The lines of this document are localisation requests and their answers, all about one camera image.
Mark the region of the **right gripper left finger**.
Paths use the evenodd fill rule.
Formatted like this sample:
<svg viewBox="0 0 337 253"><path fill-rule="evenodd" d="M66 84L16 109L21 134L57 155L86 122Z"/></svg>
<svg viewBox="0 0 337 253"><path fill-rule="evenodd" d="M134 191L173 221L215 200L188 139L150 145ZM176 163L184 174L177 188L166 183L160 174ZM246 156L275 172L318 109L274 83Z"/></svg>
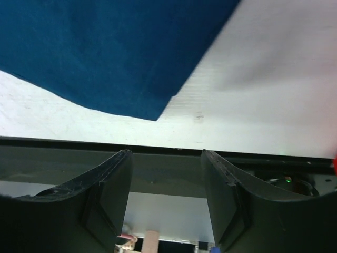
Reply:
<svg viewBox="0 0 337 253"><path fill-rule="evenodd" d="M132 173L122 150L35 196L1 196L1 252L113 252Z"/></svg>

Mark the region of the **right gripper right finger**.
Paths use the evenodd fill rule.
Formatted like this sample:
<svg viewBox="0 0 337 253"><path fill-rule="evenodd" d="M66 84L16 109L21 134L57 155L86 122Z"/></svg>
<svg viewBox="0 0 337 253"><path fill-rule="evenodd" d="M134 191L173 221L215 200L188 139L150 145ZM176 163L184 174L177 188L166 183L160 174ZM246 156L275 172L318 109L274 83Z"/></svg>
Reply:
<svg viewBox="0 0 337 253"><path fill-rule="evenodd" d="M213 151L202 152L201 167L221 252L336 252L336 192L286 190Z"/></svg>

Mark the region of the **blue printed t-shirt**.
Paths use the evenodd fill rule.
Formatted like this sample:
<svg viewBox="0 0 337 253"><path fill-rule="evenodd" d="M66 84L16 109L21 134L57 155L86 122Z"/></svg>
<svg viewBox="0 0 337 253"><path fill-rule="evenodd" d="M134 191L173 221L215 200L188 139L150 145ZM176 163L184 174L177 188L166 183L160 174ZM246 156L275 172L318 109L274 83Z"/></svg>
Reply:
<svg viewBox="0 0 337 253"><path fill-rule="evenodd" d="M239 1L1 1L1 70L83 107L157 120Z"/></svg>

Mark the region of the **red plastic bin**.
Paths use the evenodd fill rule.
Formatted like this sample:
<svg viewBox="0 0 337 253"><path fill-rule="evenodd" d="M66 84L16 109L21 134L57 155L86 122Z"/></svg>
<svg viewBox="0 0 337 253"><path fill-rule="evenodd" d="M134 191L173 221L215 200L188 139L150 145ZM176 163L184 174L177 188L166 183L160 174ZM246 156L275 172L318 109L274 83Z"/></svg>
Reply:
<svg viewBox="0 0 337 253"><path fill-rule="evenodd" d="M332 159L334 174L337 176L337 155Z"/></svg>

